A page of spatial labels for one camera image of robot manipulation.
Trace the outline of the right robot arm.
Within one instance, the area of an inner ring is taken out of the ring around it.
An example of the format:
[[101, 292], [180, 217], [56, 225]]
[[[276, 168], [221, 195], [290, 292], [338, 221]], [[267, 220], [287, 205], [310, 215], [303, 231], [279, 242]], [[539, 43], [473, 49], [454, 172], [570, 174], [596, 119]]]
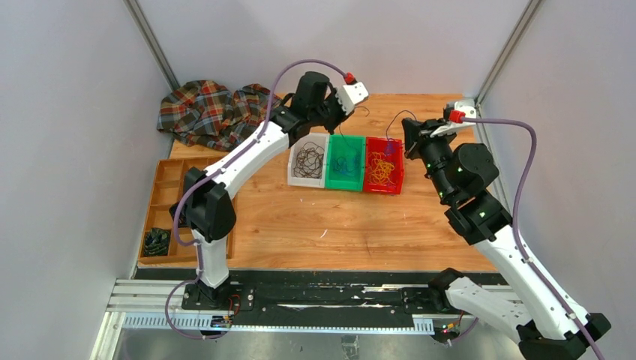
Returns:
[[483, 143], [452, 148], [457, 126], [469, 123], [461, 112], [450, 119], [405, 118], [405, 155], [424, 163], [451, 228], [490, 260], [519, 302], [447, 268], [429, 283], [430, 306], [440, 313], [466, 311], [502, 332], [525, 359], [578, 359], [587, 350], [599, 355], [599, 339], [611, 329], [608, 318], [590, 313], [557, 284], [523, 240], [516, 211], [489, 192], [499, 175], [490, 149]]

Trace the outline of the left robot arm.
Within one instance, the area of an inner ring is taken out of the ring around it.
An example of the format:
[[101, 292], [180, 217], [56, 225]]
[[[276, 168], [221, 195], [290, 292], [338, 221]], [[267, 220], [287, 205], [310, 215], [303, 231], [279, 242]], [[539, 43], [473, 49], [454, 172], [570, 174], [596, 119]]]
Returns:
[[[307, 136], [311, 128], [334, 131], [368, 99], [363, 82], [352, 73], [342, 77], [343, 85], [333, 86], [322, 73], [305, 73], [298, 81], [300, 89], [288, 97], [289, 106], [284, 102], [275, 106], [276, 96], [269, 92], [265, 118], [249, 137], [217, 163], [190, 169], [184, 176], [183, 194], [171, 215], [172, 234], [180, 245], [196, 248], [192, 282], [203, 287], [200, 298], [212, 310], [224, 308], [230, 300], [230, 290], [224, 285], [230, 276], [226, 244], [236, 225], [236, 194], [255, 172]], [[180, 221], [191, 231], [189, 242], [180, 236]]]

